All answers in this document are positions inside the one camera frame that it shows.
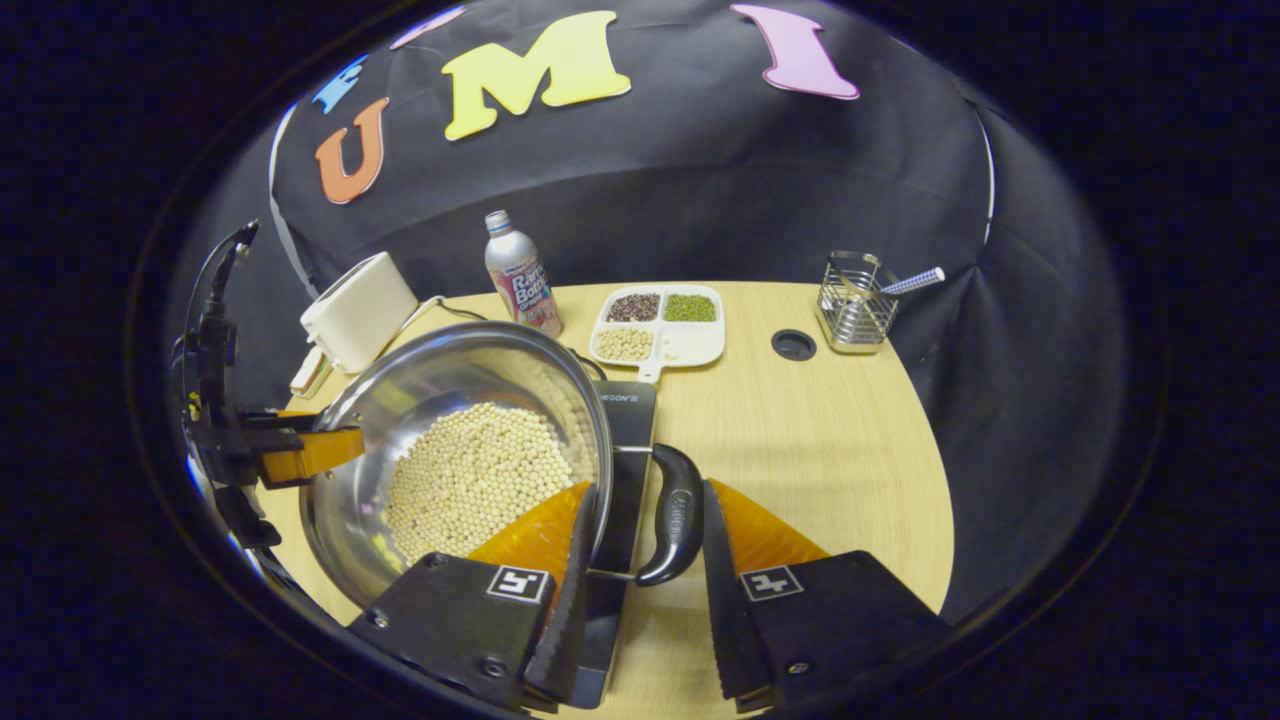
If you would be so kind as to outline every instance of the white divided tray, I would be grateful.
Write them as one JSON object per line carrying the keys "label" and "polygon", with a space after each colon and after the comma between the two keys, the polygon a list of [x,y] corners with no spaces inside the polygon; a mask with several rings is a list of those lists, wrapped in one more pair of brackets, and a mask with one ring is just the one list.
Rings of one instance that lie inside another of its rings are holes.
{"label": "white divided tray", "polygon": [[[658,316],[648,323],[611,323],[609,309],[620,297],[636,293],[658,293]],[[668,323],[662,319],[667,311],[667,299],[672,295],[700,295],[716,306],[716,320],[710,323]],[[599,338],[604,331],[644,329],[653,333],[653,346],[645,360],[616,360],[600,355]],[[639,368],[640,382],[657,383],[663,368],[690,368],[705,365],[724,352],[724,306],[719,293],[701,284],[634,284],[613,291],[600,307],[591,329],[591,356],[609,365]]]}

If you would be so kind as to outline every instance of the yellow letter m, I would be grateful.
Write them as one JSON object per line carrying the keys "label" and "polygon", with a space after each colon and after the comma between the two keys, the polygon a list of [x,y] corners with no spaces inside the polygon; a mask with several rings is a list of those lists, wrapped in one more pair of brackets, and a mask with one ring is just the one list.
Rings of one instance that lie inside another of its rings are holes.
{"label": "yellow letter m", "polygon": [[604,26],[617,17],[596,10],[561,18],[547,26],[525,56],[490,42],[451,60],[440,69],[453,76],[453,122],[444,137],[458,140],[497,122],[498,111],[484,104],[485,90],[507,110],[525,114],[548,70],[552,82],[543,102],[553,108],[631,90],[631,78],[613,72],[604,40]]}

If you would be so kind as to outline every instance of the wire utensil holder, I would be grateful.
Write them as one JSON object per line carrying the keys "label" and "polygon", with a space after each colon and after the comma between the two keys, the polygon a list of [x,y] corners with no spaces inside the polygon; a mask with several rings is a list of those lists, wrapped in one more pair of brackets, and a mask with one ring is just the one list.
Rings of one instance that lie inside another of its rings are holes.
{"label": "wire utensil holder", "polygon": [[836,352],[879,352],[900,297],[881,290],[896,282],[897,277],[874,255],[831,251],[814,307],[827,345]]}

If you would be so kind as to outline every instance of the aluminum bottle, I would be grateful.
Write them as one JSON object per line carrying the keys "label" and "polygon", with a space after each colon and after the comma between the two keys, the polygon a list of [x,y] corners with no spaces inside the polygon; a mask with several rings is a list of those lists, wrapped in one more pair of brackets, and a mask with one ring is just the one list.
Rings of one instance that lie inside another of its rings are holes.
{"label": "aluminum bottle", "polygon": [[559,337],[564,324],[556,307],[552,287],[547,283],[547,269],[538,260],[534,241],[511,227],[506,210],[489,213],[484,224],[489,228],[484,264],[511,319],[549,337]]}

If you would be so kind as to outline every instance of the bottle label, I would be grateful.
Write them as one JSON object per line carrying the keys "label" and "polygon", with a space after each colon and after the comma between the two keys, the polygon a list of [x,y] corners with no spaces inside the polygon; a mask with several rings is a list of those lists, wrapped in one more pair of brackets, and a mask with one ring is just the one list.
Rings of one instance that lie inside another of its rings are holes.
{"label": "bottle label", "polygon": [[489,270],[489,275],[512,320],[538,328],[550,337],[561,333],[556,299],[552,297],[552,288],[547,284],[547,269],[538,258],[530,258],[502,270]]}

